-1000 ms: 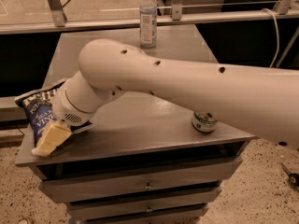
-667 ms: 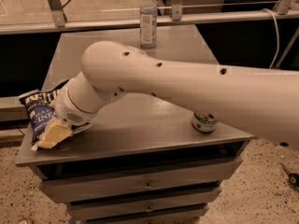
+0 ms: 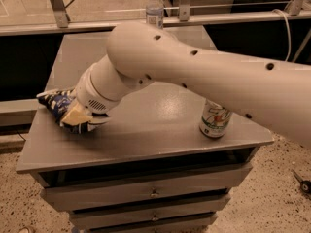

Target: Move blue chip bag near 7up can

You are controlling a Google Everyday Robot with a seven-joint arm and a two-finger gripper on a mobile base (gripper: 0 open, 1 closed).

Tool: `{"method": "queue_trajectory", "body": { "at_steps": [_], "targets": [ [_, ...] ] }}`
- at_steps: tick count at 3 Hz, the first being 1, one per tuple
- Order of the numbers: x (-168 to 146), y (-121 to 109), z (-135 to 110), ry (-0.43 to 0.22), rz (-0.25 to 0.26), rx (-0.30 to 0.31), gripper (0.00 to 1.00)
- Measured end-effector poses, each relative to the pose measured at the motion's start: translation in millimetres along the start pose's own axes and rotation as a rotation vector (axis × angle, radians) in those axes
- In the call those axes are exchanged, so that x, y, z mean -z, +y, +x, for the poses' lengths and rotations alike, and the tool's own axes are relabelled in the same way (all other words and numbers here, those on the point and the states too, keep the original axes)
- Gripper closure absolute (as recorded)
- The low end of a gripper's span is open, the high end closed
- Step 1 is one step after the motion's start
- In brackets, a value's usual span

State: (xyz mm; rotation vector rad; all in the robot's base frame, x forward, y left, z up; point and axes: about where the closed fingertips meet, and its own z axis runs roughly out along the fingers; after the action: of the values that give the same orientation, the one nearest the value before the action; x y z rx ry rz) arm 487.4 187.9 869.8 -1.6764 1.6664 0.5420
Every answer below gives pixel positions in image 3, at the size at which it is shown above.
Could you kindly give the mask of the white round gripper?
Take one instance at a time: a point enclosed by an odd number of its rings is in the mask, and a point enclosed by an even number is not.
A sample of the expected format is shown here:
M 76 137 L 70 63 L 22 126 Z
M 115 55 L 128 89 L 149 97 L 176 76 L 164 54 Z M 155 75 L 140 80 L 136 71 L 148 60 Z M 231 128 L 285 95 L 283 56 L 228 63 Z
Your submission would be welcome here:
M 105 114 L 119 104 L 101 95 L 95 88 L 91 79 L 91 72 L 95 65 L 88 68 L 80 77 L 75 86 L 75 96 L 65 114 L 61 117 L 60 123 L 76 126 L 93 119 L 91 113 Z

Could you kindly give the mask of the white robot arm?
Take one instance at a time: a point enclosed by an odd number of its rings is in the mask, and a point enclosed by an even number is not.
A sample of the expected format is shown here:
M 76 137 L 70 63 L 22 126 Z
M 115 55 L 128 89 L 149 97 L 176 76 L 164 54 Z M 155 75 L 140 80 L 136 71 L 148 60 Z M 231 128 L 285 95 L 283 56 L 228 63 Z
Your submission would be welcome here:
M 186 45 L 145 23 L 116 26 L 106 55 L 90 66 L 74 88 L 61 118 L 90 122 L 127 94 L 153 82 L 173 83 L 247 117 L 306 148 L 311 147 L 311 68 Z

